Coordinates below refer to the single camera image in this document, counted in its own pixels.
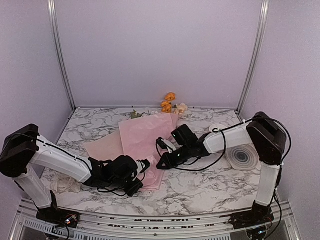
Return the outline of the aluminium front rail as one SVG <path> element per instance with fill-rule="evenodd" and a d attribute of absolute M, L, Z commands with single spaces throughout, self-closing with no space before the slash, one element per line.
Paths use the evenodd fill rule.
<path fill-rule="evenodd" d="M 235 229 L 229 222 L 237 211 L 182 216 L 116 215 L 80 211 L 76 228 L 60 228 L 36 218 L 34 203 L 22 199 L 9 233 L 10 240 L 300 240 L 290 203 L 272 204 L 273 221 Z"/>

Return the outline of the pink wrapping paper sheet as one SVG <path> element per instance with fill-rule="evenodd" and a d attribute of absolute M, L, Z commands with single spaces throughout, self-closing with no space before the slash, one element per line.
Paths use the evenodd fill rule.
<path fill-rule="evenodd" d="M 145 171 L 143 191 L 157 191 L 161 188 L 164 171 L 157 169 L 160 157 L 156 151 L 156 140 L 168 140 L 176 129 L 178 115 L 160 113 L 121 121 L 119 130 L 92 142 L 84 143 L 88 155 L 98 161 L 115 160 L 126 155 L 135 161 L 148 160 L 150 167 Z"/>

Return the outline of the aluminium frame post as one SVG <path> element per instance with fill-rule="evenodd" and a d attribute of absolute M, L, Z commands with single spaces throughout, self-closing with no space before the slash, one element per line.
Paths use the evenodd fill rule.
<path fill-rule="evenodd" d="M 66 92 L 70 109 L 72 112 L 74 112 L 77 107 L 75 104 L 75 99 L 72 93 L 71 84 L 70 84 L 69 76 L 67 73 L 67 67 L 65 64 L 64 56 L 63 56 L 63 49 L 62 49 L 62 44 L 60 39 L 58 18 L 57 18 L 57 12 L 56 12 L 56 3 L 54 0 L 48 0 L 47 5 L 48 5 L 50 25 L 52 29 L 52 36 L 53 36 L 53 41 L 55 45 L 55 52 L 57 55 L 57 61 L 58 61 L 58 65 L 59 65 L 59 69 L 62 77 L 62 83 Z"/>
<path fill-rule="evenodd" d="M 241 114 L 241 112 L 245 107 L 245 103 L 250 92 L 250 87 L 254 79 L 256 65 L 258 62 L 258 58 L 259 58 L 264 37 L 265 37 L 269 7 L 270 7 L 269 0 L 261 1 L 261 8 L 260 8 L 259 20 L 257 25 L 256 37 L 253 45 L 252 56 L 251 56 L 248 71 L 246 74 L 246 78 L 244 81 L 244 86 L 242 88 L 240 99 L 236 108 L 236 111 L 239 115 Z"/>

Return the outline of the peach flower long green stem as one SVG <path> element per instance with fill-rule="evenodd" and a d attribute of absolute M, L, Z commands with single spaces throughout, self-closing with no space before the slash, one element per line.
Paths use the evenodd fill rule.
<path fill-rule="evenodd" d="M 188 106 L 185 103 L 180 103 L 180 104 L 174 105 L 174 107 L 172 108 L 172 113 L 176 115 L 182 115 L 187 110 L 188 110 Z"/>

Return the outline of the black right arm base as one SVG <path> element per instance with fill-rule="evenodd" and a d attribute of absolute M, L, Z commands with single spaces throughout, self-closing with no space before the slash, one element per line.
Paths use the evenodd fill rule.
<path fill-rule="evenodd" d="M 228 223 L 237 230 L 272 222 L 274 219 L 271 204 L 265 206 L 255 200 L 251 210 L 231 214 Z"/>

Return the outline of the white flower bunch green leaves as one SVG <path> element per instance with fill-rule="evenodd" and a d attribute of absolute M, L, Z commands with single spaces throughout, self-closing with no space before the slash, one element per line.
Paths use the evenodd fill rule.
<path fill-rule="evenodd" d="M 141 117 L 146 117 L 146 116 L 152 116 L 152 115 L 156 115 L 158 114 L 158 111 L 147 111 L 147 112 L 138 112 L 137 110 L 133 110 L 130 113 L 130 119 L 137 119 L 137 118 L 141 118 Z"/>

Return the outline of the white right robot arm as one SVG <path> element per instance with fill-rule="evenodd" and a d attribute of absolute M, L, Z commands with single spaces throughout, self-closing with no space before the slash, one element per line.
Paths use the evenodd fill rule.
<path fill-rule="evenodd" d="M 165 150 L 159 155 L 156 165 L 159 170 L 178 169 L 189 159 L 199 160 L 216 153 L 221 153 L 238 171 L 259 167 L 260 180 L 254 201 L 257 206 L 248 212 L 247 219 L 258 224 L 267 216 L 266 207 L 273 201 L 284 157 L 288 154 L 286 144 L 291 141 L 280 122 L 260 111 L 234 126 L 211 128 L 201 137 L 197 137 L 186 124 L 176 128 L 171 135 L 179 148 L 162 137 L 156 140 L 156 149 Z"/>

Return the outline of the orange flower stem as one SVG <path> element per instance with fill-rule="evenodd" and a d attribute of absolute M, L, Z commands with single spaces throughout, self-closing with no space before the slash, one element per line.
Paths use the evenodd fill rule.
<path fill-rule="evenodd" d="M 169 92 L 164 100 L 161 102 L 160 106 L 162 107 L 163 113 L 171 113 L 172 112 L 172 101 L 176 99 L 176 94 L 174 92 Z"/>

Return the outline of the cream ribbon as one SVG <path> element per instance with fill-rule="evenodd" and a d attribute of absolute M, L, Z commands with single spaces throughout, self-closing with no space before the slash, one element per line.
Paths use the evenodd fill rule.
<path fill-rule="evenodd" d="M 50 189 L 55 193 L 72 192 L 79 193 L 81 191 L 81 184 L 74 178 L 60 173 L 55 176 L 50 183 Z"/>

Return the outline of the orange bowl white inside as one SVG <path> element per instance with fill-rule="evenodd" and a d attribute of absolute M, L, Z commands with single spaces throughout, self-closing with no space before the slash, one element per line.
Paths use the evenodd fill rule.
<path fill-rule="evenodd" d="M 226 128 L 226 126 L 225 125 L 223 125 L 223 124 L 220 124 L 220 123 L 214 123 L 214 124 L 212 124 L 210 127 L 209 127 L 209 131 L 210 132 L 213 132 L 214 130 L 223 130 L 223 129 L 225 129 Z"/>

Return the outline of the aluminium frame right post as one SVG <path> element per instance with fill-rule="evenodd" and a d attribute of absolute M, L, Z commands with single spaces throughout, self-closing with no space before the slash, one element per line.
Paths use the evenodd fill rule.
<path fill-rule="evenodd" d="M 259 20 L 257 25 L 256 37 L 253 45 L 252 56 L 251 56 L 248 71 L 246 74 L 246 78 L 244 81 L 244 86 L 242 88 L 240 99 L 236 108 L 236 111 L 239 115 L 241 114 L 241 112 L 245 107 L 245 103 L 250 92 L 250 87 L 254 79 L 256 65 L 258 62 L 258 58 L 259 58 L 264 37 L 265 37 L 269 7 L 270 7 L 269 0 L 261 1 L 261 8 L 260 8 Z"/>

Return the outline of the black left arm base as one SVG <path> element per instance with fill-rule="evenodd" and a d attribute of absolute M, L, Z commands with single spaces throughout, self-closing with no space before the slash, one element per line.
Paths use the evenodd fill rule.
<path fill-rule="evenodd" d="M 47 208 L 37 208 L 36 218 L 52 224 L 58 224 L 60 226 L 67 226 L 70 228 L 76 228 L 79 220 L 80 213 L 77 211 L 66 210 L 59 208 L 57 205 L 57 199 L 53 191 L 51 194 L 51 204 Z"/>

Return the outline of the aluminium frame left post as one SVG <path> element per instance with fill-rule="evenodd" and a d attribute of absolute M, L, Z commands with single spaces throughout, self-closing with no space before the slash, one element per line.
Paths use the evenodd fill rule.
<path fill-rule="evenodd" d="M 65 64 L 64 56 L 63 56 L 63 49 L 62 49 L 62 44 L 60 39 L 58 18 L 57 18 L 57 12 L 56 12 L 56 3 L 54 0 L 48 0 L 47 5 L 48 5 L 50 25 L 52 29 L 52 36 L 53 36 L 53 41 L 55 45 L 55 52 L 57 55 L 57 61 L 58 61 L 58 65 L 59 65 L 59 69 L 62 77 L 62 83 L 66 92 L 70 109 L 72 112 L 74 112 L 77 107 L 75 104 L 75 99 L 72 93 L 71 84 L 70 84 L 69 76 L 67 73 L 67 67 Z"/>

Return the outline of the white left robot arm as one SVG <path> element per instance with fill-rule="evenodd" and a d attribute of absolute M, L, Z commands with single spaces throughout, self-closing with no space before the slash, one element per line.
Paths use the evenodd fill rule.
<path fill-rule="evenodd" d="M 51 222 L 58 223 L 63 219 L 63 211 L 54 204 L 54 195 L 33 169 L 36 165 L 85 186 L 113 194 L 121 190 L 131 197 L 143 187 L 139 175 L 146 173 L 150 162 L 127 155 L 104 161 L 81 157 L 48 141 L 33 123 L 8 135 L 0 153 L 0 172 L 12 178 Z"/>

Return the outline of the grey swirl ceramic plate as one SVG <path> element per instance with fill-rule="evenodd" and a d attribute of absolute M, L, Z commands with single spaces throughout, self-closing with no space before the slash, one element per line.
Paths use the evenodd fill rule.
<path fill-rule="evenodd" d="M 254 170 L 259 162 L 258 153 L 251 144 L 228 148 L 225 154 L 231 167 L 238 171 Z"/>

